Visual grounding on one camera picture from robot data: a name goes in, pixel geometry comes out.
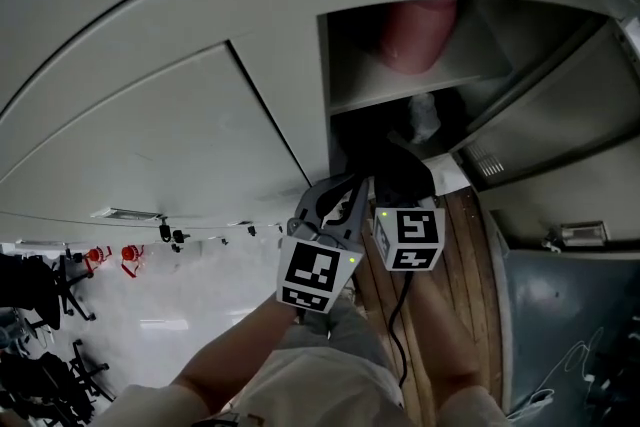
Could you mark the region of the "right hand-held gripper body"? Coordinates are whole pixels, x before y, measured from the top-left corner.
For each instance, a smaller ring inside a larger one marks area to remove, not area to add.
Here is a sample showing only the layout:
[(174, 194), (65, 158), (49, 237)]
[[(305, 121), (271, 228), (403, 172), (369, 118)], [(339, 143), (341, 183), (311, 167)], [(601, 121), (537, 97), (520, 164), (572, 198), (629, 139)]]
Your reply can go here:
[(431, 271), (444, 249), (445, 210), (377, 208), (373, 239), (388, 271)]

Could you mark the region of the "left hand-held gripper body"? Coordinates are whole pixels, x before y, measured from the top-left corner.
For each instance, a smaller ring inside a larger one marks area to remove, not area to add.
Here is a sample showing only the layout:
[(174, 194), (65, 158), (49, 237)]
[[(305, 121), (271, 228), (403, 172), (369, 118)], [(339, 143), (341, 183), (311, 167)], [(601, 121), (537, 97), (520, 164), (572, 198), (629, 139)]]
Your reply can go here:
[(363, 258), (363, 246), (293, 218), (281, 239), (276, 299), (298, 310), (327, 313)]

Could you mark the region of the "black umbrella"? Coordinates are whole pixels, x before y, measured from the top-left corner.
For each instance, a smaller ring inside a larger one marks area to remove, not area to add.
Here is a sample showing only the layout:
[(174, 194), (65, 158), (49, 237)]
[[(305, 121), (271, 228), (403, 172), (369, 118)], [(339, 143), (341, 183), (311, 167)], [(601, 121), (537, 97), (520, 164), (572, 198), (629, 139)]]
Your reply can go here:
[(432, 172), (408, 149), (383, 135), (343, 134), (347, 169), (373, 179), (376, 205), (417, 207), (436, 195)]

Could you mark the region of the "grey metal locker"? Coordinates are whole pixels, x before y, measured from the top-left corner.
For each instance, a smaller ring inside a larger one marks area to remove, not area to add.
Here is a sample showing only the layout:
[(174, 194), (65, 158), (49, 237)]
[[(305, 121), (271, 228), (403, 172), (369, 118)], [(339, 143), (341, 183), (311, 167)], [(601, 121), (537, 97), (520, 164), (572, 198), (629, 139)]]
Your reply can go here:
[[(97, 241), (106, 207), (260, 220), (329, 168), (322, 18), (404, 0), (0, 0), (0, 240)], [(640, 0), (471, 0), (628, 14)]]

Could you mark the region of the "person's right forearm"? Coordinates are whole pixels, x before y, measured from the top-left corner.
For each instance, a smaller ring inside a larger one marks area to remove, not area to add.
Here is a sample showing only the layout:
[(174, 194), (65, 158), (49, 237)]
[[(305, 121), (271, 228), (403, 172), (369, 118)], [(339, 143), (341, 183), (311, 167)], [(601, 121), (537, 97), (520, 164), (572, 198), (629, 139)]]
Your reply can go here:
[(481, 384), (478, 351), (431, 274), (410, 277), (405, 303), (435, 404), (442, 407), (457, 392)]

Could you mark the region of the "person's left forearm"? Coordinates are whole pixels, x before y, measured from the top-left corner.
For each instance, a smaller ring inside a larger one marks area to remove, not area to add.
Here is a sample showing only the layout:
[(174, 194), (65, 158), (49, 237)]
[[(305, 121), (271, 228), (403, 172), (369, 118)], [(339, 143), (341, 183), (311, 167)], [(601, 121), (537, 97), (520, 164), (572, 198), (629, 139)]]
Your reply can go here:
[(270, 296), (201, 348), (173, 383), (194, 392), (211, 413), (221, 411), (256, 375), (296, 318), (294, 307)]

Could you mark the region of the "wooden slat pallet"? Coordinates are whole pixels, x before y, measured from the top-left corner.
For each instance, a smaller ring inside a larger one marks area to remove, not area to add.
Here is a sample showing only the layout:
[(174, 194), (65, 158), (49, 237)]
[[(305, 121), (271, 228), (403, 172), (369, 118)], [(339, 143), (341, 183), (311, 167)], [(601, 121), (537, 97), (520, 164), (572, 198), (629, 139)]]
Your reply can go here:
[[(494, 267), (484, 223), (476, 198), (465, 188), (438, 199), (445, 210), (445, 245), (433, 270), (434, 280), (445, 300), (472, 334), (480, 355), (481, 382), (499, 405), (503, 404), (502, 328)], [(407, 306), (394, 323), (402, 344), (396, 347), (387, 321), (402, 289), (403, 278), (385, 270), (372, 237), (372, 222), (362, 231), (364, 261), (356, 270), (356, 302), (373, 326), (390, 358), (392, 373), (399, 377), (407, 370), (401, 386), (405, 409), (418, 427), (435, 427), (435, 405), (430, 382), (422, 368), (414, 326)], [(406, 355), (402, 365), (400, 352)]]

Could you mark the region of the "small white bottle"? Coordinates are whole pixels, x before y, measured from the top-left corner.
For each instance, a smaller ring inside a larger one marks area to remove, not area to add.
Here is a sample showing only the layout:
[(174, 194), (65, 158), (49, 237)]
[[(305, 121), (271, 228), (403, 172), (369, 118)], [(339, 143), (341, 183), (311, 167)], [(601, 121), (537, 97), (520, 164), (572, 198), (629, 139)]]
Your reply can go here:
[(431, 93), (421, 93), (409, 101), (410, 125), (413, 130), (411, 142), (422, 144), (428, 141), (441, 127), (435, 98)]

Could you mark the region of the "person's beige clothing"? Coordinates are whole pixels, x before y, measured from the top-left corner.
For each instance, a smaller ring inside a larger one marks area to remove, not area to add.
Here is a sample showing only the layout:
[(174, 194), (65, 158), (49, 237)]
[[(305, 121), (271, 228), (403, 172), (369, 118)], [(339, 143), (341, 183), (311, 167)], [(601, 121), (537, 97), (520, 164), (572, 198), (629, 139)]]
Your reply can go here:
[[(251, 381), (217, 413), (173, 381), (132, 385), (90, 427), (413, 427), (384, 349), (352, 300), (297, 313)], [(436, 406), (436, 427), (510, 427), (482, 384)]]

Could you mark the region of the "black office chair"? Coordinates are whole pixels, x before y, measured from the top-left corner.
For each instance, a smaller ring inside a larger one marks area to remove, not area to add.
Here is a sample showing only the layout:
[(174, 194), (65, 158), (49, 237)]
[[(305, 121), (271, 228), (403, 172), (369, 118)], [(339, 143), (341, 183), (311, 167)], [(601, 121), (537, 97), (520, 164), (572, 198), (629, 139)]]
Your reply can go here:
[(87, 367), (80, 354), (80, 339), (73, 342), (74, 357), (63, 361), (45, 352), (37, 359), (0, 354), (0, 409), (23, 420), (42, 420), (46, 427), (87, 427), (94, 416), (94, 403), (115, 397), (95, 377), (109, 369), (106, 363)]
[(95, 321), (94, 313), (86, 313), (72, 293), (72, 288), (84, 279), (84, 272), (67, 277), (65, 262), (49, 266), (39, 255), (22, 258), (0, 253), (0, 308), (34, 310), (40, 316), (36, 327), (49, 326), (58, 330), (63, 314), (77, 311), (85, 321)]

